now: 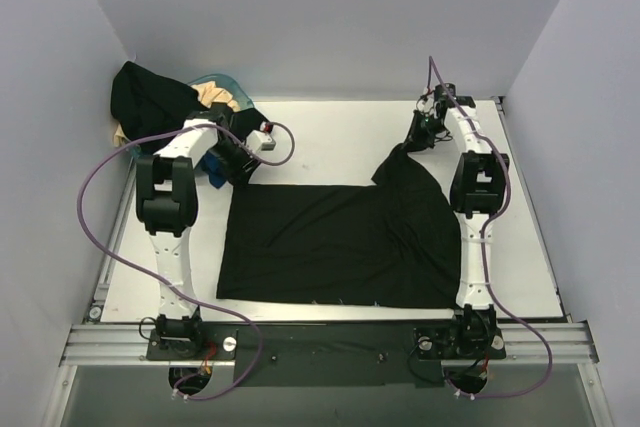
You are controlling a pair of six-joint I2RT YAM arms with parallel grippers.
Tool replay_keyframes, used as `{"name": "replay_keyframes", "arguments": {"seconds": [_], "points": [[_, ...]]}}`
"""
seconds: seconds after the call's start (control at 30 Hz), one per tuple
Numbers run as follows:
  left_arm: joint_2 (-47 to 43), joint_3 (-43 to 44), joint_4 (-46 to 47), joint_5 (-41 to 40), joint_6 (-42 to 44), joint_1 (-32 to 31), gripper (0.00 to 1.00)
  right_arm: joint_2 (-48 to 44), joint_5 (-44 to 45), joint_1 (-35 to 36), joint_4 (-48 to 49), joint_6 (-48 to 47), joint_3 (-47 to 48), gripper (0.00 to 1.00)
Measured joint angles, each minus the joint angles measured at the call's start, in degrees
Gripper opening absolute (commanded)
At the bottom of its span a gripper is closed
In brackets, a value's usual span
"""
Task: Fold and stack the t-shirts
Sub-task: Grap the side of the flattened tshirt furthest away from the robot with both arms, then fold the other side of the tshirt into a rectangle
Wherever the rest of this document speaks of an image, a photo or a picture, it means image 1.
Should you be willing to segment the black graphic t shirt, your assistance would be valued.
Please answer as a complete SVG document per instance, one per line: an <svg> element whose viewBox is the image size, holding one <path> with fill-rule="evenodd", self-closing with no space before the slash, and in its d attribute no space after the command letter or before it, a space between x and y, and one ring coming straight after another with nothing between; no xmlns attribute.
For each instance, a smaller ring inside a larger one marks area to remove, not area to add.
<svg viewBox="0 0 640 427"><path fill-rule="evenodd" d="M369 186L235 190L217 296L447 309L460 272L460 226L440 184L396 146Z"/></svg>

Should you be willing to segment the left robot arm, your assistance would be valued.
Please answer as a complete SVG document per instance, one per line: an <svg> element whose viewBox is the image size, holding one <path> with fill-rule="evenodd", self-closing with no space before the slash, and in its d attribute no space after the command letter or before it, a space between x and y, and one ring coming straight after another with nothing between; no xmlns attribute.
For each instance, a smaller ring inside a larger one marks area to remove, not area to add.
<svg viewBox="0 0 640 427"><path fill-rule="evenodd" d="M184 359L205 348L200 306L196 304L190 259L190 233L198 211L196 168L207 156L222 180L248 182L269 150L267 118L254 108L227 106L195 112L167 144L136 161L136 215L149 235L160 277L159 314L151 341Z"/></svg>

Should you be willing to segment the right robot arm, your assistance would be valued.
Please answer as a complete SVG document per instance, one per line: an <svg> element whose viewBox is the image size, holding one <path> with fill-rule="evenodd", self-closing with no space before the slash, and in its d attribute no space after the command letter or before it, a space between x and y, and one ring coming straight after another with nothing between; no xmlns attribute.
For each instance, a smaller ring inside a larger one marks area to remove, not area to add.
<svg viewBox="0 0 640 427"><path fill-rule="evenodd" d="M419 98L404 148L421 152L443 141L453 141L459 150L449 204L461 233L457 309L445 345L463 358L491 357L504 348L490 294L490 260L492 223L511 197L509 157L483 132L473 99L457 96L451 83Z"/></svg>

